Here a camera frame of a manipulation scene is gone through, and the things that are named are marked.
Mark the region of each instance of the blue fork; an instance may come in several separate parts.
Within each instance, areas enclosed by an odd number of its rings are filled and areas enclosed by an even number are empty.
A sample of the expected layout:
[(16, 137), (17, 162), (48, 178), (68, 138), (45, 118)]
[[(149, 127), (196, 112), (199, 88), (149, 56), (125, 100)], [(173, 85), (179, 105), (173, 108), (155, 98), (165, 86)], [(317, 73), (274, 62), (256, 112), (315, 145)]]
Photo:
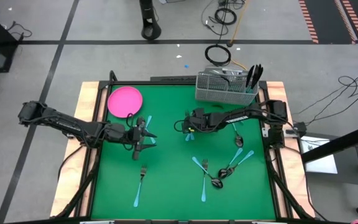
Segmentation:
[[(150, 116), (147, 118), (146, 131), (149, 131), (149, 130), (147, 130), (147, 127), (149, 126), (151, 120), (152, 120), (152, 116), (150, 115)], [(153, 137), (150, 137), (150, 140), (152, 141), (153, 144), (155, 144), (155, 139), (154, 139)]]

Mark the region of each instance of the green table surface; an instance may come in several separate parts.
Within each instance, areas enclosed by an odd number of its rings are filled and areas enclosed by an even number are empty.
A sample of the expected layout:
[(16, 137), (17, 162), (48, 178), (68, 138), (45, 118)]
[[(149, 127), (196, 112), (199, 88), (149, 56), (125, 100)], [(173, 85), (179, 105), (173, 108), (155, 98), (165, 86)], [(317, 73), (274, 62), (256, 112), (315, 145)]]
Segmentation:
[[(191, 160), (208, 159), (208, 171), (217, 176), (237, 151), (234, 128), (227, 126), (217, 133), (195, 133), (195, 141), (173, 129), (185, 111), (204, 107), (205, 112), (221, 110), (217, 103), (195, 100), (195, 86), (134, 86), (143, 96), (143, 105), (136, 114), (146, 120), (152, 115), (149, 131), (158, 137), (157, 146), (141, 152), (133, 161), (132, 151), (122, 145), (104, 143), (91, 217), (95, 219), (151, 220), (269, 220), (274, 219), (272, 193), (265, 165), (262, 136), (256, 119), (236, 123), (244, 137), (240, 161), (250, 150), (255, 154), (239, 165), (223, 180), (223, 189), (215, 189), (206, 179), (206, 202), (201, 201), (203, 171)], [(224, 110), (239, 108), (224, 105)], [(125, 123), (108, 115), (108, 120)], [(140, 180), (140, 168), (147, 164), (139, 206), (134, 200)]]

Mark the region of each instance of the metal spoon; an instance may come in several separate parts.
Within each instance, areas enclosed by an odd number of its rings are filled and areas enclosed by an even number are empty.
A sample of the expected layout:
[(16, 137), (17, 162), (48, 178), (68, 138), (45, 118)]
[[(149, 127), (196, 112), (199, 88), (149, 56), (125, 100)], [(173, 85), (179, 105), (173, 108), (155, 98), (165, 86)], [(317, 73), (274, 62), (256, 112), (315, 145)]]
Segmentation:
[(225, 168), (225, 169), (220, 169), (219, 172), (218, 172), (218, 177), (220, 179), (223, 179), (223, 178), (226, 178), (226, 177), (229, 177), (233, 172), (234, 172), (234, 169), (240, 165), (242, 162), (244, 162), (246, 159), (248, 159), (250, 156), (252, 156), (254, 154), (254, 151), (251, 150), (248, 152), (248, 154), (239, 162), (237, 163), (234, 167), (230, 167), (230, 168)]
[(242, 138), (241, 135), (239, 135), (239, 133), (237, 132), (237, 128), (236, 128), (236, 125), (234, 123), (233, 124), (233, 127), (234, 127), (234, 130), (236, 132), (236, 136), (234, 137), (234, 142), (236, 144), (237, 147), (242, 147), (244, 145), (244, 139)]
[(196, 157), (193, 156), (191, 159), (208, 175), (209, 178), (211, 178), (211, 183), (214, 187), (218, 189), (223, 188), (222, 181), (219, 180), (218, 178), (212, 177), (211, 174), (209, 174), (209, 172), (204, 169), (204, 167), (200, 164), (200, 162), (198, 162)]

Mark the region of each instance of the gray floor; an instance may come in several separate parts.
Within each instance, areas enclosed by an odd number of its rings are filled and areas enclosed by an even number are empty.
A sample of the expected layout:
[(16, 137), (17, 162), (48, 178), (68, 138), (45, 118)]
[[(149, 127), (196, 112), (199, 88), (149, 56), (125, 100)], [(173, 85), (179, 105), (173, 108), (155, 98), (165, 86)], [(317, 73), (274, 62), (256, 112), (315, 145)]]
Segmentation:
[[(200, 24), (209, 1), (187, 0), (161, 5), (154, 1), (163, 33), (160, 39), (216, 39)], [(58, 40), (73, 0), (0, 0), (0, 22), (13, 20), (33, 31), (31, 40)], [(211, 15), (216, 6), (205, 12)], [(233, 27), (227, 38), (231, 37)], [(69, 40), (140, 40), (138, 1), (80, 0)], [(251, 0), (238, 39), (310, 40), (298, 1)], [(151, 76), (195, 75), (210, 66), (203, 44), (66, 45), (47, 97), (47, 104), (73, 114), (81, 82), (105, 80), (114, 70), (119, 80), (148, 80)], [(19, 126), (21, 103), (40, 96), (56, 45), (22, 45), (9, 73), (0, 74), (0, 206), (6, 193), (27, 129)], [(341, 75), (358, 76), (358, 45), (235, 45), (233, 59), (265, 67), (264, 80), (283, 81), (290, 109), (298, 112), (340, 87)], [(211, 51), (215, 59), (222, 52)], [(351, 91), (338, 98), (322, 115), (335, 113), (355, 98)], [(300, 115), (309, 121), (328, 101)], [(343, 135), (358, 128), (358, 102), (346, 112), (316, 121), (313, 133)], [(58, 131), (38, 127), (6, 222), (48, 218), (67, 140)], [(310, 179), (316, 208), (328, 219), (349, 222), (358, 218), (358, 187)]]

